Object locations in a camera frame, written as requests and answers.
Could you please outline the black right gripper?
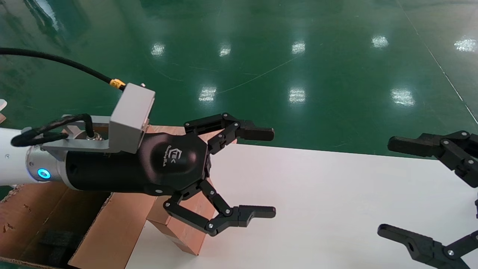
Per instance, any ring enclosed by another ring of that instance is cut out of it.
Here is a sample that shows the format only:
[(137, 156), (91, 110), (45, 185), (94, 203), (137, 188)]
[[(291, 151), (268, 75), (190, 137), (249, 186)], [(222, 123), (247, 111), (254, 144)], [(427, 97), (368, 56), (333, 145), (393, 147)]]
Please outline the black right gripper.
[[(478, 136), (458, 131), (445, 136), (422, 133), (418, 138), (393, 136), (388, 150), (419, 157), (435, 157), (472, 188), (478, 187)], [(478, 200), (475, 201), (478, 219)], [(478, 232), (443, 245), (431, 237), (388, 224), (381, 224), (377, 234), (403, 244), (411, 258), (436, 269), (468, 269), (462, 257), (478, 248)]]

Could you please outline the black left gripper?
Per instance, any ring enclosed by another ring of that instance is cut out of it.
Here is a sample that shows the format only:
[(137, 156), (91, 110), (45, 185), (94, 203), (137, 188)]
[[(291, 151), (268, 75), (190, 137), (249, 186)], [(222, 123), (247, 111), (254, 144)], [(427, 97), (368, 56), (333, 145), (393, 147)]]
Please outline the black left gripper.
[[(253, 121), (239, 120), (229, 113), (212, 115), (184, 123), (186, 135), (147, 133), (136, 153), (69, 151), (65, 159), (66, 177), (74, 189), (151, 196), (171, 196), (163, 208), (173, 218), (210, 236), (227, 228), (246, 228), (253, 218), (276, 216), (272, 206), (229, 206), (206, 178), (208, 153), (216, 154), (237, 138), (271, 141), (274, 129), (258, 127)], [(198, 136), (218, 133), (207, 144)], [(212, 219), (180, 205), (184, 196), (199, 191), (218, 212)]]

